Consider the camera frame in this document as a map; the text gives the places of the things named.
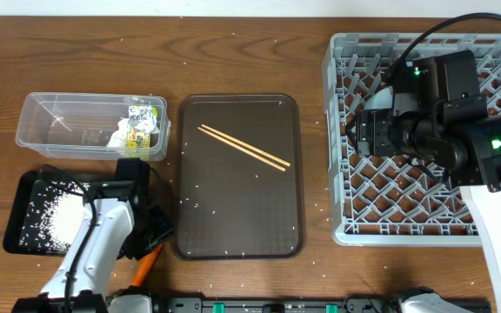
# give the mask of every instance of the white wall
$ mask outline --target white wall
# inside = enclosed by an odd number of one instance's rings
[[[0,0],[0,15],[454,17],[501,13],[501,0]]]

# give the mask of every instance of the wooden chopstick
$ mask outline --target wooden chopstick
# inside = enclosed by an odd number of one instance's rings
[[[277,164],[273,163],[272,161],[270,161],[270,160],[268,160],[268,159],[266,159],[266,158],[264,158],[264,157],[261,157],[261,156],[259,156],[258,154],[254,153],[254,152],[252,152],[252,151],[250,151],[250,150],[247,150],[247,149],[245,149],[245,148],[243,148],[243,147],[241,147],[241,146],[239,146],[239,145],[237,145],[237,144],[232,143],[231,141],[229,141],[229,140],[227,140],[227,139],[224,139],[224,138],[222,138],[222,137],[220,137],[220,136],[218,136],[218,135],[216,135],[216,134],[214,134],[214,133],[212,133],[212,132],[209,132],[208,130],[202,129],[202,128],[200,128],[200,127],[198,127],[198,130],[201,130],[201,131],[202,131],[202,132],[204,132],[206,135],[210,135],[210,136],[212,136],[212,137],[216,138],[217,140],[219,140],[219,141],[221,141],[221,142],[223,142],[223,143],[227,143],[227,144],[229,144],[231,147],[233,147],[233,148],[235,148],[235,149],[241,150],[242,152],[244,152],[244,153],[248,154],[248,155],[249,155],[249,156],[251,156],[251,157],[255,157],[256,159],[258,159],[258,160],[260,160],[260,161],[262,161],[262,162],[264,162],[264,163],[266,163],[266,164],[268,164],[268,165],[271,165],[271,166],[275,167],[275,168],[276,168],[276,169],[278,169],[278,170],[285,171],[285,167],[283,167],[283,166],[279,166],[279,165],[277,165]]]
[[[276,161],[276,162],[278,162],[278,163],[281,163],[281,164],[283,164],[283,165],[285,165],[285,166],[287,166],[287,167],[290,167],[290,166],[291,166],[291,164],[290,164],[289,162],[287,162],[287,161],[285,161],[285,160],[282,160],[282,159],[280,159],[280,158],[279,158],[279,157],[277,157],[277,156],[273,156],[273,155],[271,155],[270,153],[268,153],[268,152],[266,152],[266,151],[262,151],[262,150],[260,150],[260,149],[259,149],[259,148],[257,148],[257,147],[251,146],[250,144],[248,144],[248,143],[246,143],[246,142],[242,142],[242,141],[240,141],[240,140],[239,140],[239,139],[237,139],[237,138],[234,138],[234,137],[231,137],[231,136],[229,136],[229,135],[227,135],[227,134],[224,134],[223,132],[221,132],[221,131],[219,131],[219,130],[214,130],[214,129],[213,129],[213,128],[211,128],[210,126],[206,126],[206,125],[202,124],[202,127],[206,128],[206,129],[207,129],[207,130],[209,130],[209,131],[212,131],[212,132],[214,132],[214,133],[218,134],[218,135],[219,135],[219,136],[221,136],[221,137],[224,137],[224,138],[226,138],[226,139],[229,139],[229,140],[231,140],[231,141],[232,141],[232,142],[234,142],[234,143],[238,143],[238,144],[240,144],[240,145],[244,146],[244,147],[245,147],[245,148],[247,148],[247,149],[253,150],[253,151],[255,151],[256,153],[259,153],[259,154],[261,154],[261,155],[263,155],[263,156],[265,156],[265,157],[269,157],[270,159],[272,159],[272,160],[274,160],[274,161]]]

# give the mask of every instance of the green light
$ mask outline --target green light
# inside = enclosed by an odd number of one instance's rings
[[[497,139],[494,139],[492,140],[492,148],[493,149],[498,149],[501,147],[501,141],[500,140],[497,140]]]

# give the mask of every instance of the wood grain surface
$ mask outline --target wood grain surface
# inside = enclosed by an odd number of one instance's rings
[[[36,296],[60,257],[19,256],[2,239],[19,177],[42,163],[106,170],[115,162],[46,159],[15,144],[24,98],[32,91],[158,95],[177,122],[187,96],[285,93],[300,110],[306,244],[281,261],[184,262],[166,246],[147,285],[167,296],[344,298],[389,295],[425,285],[447,298],[492,302],[481,249],[341,247],[328,216],[327,135],[321,62],[338,32],[422,32],[437,19],[0,17],[0,312]],[[448,32],[501,32],[501,24],[468,22]],[[176,127],[165,162],[175,179]],[[136,262],[120,260],[109,291],[129,285]]]

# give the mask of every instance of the orange handle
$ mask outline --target orange handle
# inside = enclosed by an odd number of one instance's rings
[[[132,278],[132,283],[130,283],[132,286],[140,287],[143,285],[144,280],[146,280],[148,273],[154,266],[154,263],[160,255],[160,252],[162,252],[163,247],[163,244],[158,245],[151,253],[140,259],[138,262],[137,273],[135,273],[135,276]]]

